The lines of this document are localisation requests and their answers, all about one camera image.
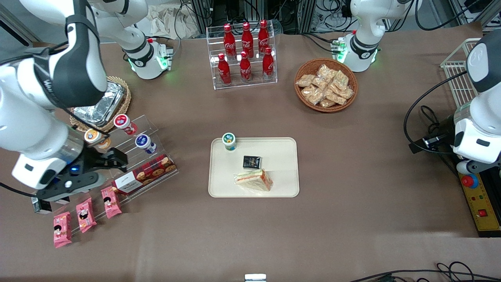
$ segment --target wrapped sandwich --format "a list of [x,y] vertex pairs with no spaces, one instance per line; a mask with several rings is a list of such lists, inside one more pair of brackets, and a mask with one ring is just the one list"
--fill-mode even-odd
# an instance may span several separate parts
[[272,188],[273,181],[265,170],[261,169],[239,173],[235,177],[235,184],[244,188],[269,191]]

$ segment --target brown table surface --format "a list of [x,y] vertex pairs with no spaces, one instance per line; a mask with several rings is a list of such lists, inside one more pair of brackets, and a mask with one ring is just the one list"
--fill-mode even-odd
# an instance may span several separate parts
[[[358,97],[333,114],[296,97],[297,69],[328,56],[301,36],[277,37],[278,84],[222,91],[212,88],[205,40],[183,41],[173,70],[151,81],[130,70],[118,45],[102,45],[108,75],[132,90],[129,114],[158,126],[180,173],[60,249],[51,216],[0,189],[0,280],[242,281],[263,272],[269,281],[349,281],[454,260],[501,276],[501,239],[476,238],[457,179],[438,157],[413,155],[402,132],[411,103],[445,78],[442,60],[480,36],[479,25],[385,35],[377,61],[356,74]],[[447,90],[423,101],[439,118],[454,110]],[[417,111],[409,128],[413,138],[425,134]],[[299,195],[210,197],[210,143],[227,131],[293,137]],[[17,154],[1,154],[1,179],[18,187]]]

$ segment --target round wicker tray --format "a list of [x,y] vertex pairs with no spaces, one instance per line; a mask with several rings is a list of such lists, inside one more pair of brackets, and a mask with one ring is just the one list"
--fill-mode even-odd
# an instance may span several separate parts
[[[129,108],[129,104],[130,104],[130,99],[131,99],[131,94],[130,94],[130,90],[129,90],[129,86],[127,85],[127,83],[125,83],[125,81],[119,77],[116,77],[116,76],[108,76],[107,79],[109,81],[112,81],[112,82],[115,82],[115,83],[118,83],[120,85],[122,85],[122,87],[125,89],[125,97],[122,98],[122,101],[120,102],[120,105],[118,106],[118,110],[117,112],[115,113],[115,115],[118,115],[118,114],[121,114],[121,113],[126,113],[127,112],[127,109]],[[77,130],[79,131],[87,131],[89,129],[88,126],[86,126],[85,124],[79,122],[78,120],[76,120],[74,117],[70,116],[70,122],[72,125],[76,125],[77,126]],[[110,131],[112,128],[113,128],[114,124],[113,124],[113,119],[111,119],[105,126],[103,127],[96,127],[104,132],[108,132]]]
[[[309,103],[301,93],[301,88],[296,84],[296,81],[298,81],[303,75],[305,74],[317,74],[317,71],[320,69],[320,66],[322,64],[325,64],[328,66],[330,69],[333,70],[341,70],[346,76],[349,78],[348,85],[351,87],[353,90],[353,96],[348,99],[346,104],[344,105],[334,105],[332,107],[328,108],[322,108],[320,106],[312,105]],[[318,59],[313,59],[310,60],[306,63],[304,63],[298,70],[296,74],[296,79],[294,80],[294,88],[296,90],[296,94],[298,95],[299,99],[303,101],[306,106],[315,109],[317,111],[322,111],[322,112],[335,112],[335,111],[340,111],[347,106],[349,106],[351,103],[353,103],[353,100],[355,100],[355,97],[357,97],[358,93],[358,82],[357,78],[355,77],[355,74],[348,68],[347,66],[341,64],[340,62],[334,60],[334,59],[328,59],[328,58],[318,58]]]

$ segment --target red bottle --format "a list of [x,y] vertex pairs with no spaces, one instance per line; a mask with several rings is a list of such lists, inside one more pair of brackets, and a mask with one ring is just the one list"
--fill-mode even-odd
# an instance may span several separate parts
[[242,55],[242,60],[240,61],[240,76],[242,77],[242,83],[247,84],[252,79],[251,63],[247,58],[246,51],[242,51],[240,54]]
[[219,75],[221,76],[222,84],[224,86],[228,86],[231,84],[231,75],[229,73],[228,62],[224,60],[223,53],[219,53],[217,56],[219,57],[217,68],[219,69]]
[[254,39],[251,34],[251,25],[247,22],[243,24],[242,49],[247,53],[249,58],[254,57]]
[[273,56],[272,48],[265,48],[265,56],[263,57],[263,78],[271,80],[273,78]]
[[226,56],[228,61],[236,60],[236,46],[235,46],[235,36],[231,33],[231,26],[229,24],[224,25],[224,49],[226,50]]
[[259,55],[262,57],[265,55],[266,47],[270,45],[270,36],[268,35],[268,22],[266,20],[261,20],[260,26],[261,29],[258,34],[258,46]]

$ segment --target beige tray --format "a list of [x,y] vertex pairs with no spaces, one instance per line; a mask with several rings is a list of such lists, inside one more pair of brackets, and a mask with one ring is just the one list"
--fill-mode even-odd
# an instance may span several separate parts
[[[262,157],[261,168],[270,174],[273,186],[269,192],[245,189],[234,183],[242,168],[244,156]],[[290,137],[236,137],[236,149],[225,149],[221,138],[212,141],[210,149],[209,194],[215,198],[285,197],[299,194],[298,150]]]

